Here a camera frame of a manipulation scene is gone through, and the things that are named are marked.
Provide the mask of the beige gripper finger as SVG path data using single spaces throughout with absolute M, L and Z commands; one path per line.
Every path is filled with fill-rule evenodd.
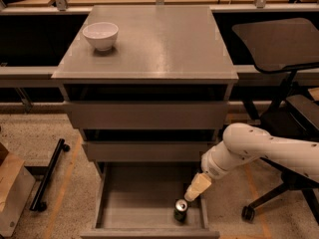
M 197 197 L 211 185 L 211 178 L 205 173 L 198 173 L 191 182 L 192 190 Z
M 195 198 L 195 193 L 193 192 L 192 186 L 190 185 L 184 194 L 184 199 L 188 202 L 192 202 Z

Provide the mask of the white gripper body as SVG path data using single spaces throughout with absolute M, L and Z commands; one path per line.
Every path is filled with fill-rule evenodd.
M 214 180 L 221 179 L 227 174 L 227 171 L 221 169 L 213 160 L 213 152 L 210 150 L 201 157 L 201 170 Z

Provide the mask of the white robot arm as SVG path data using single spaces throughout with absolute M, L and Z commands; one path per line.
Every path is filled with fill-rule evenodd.
M 261 157 L 319 182 L 317 142 L 273 136 L 264 129 L 237 122 L 229 125 L 223 132 L 222 141 L 201 157 L 201 172 L 193 178 L 184 199 L 192 202 L 213 180 Z

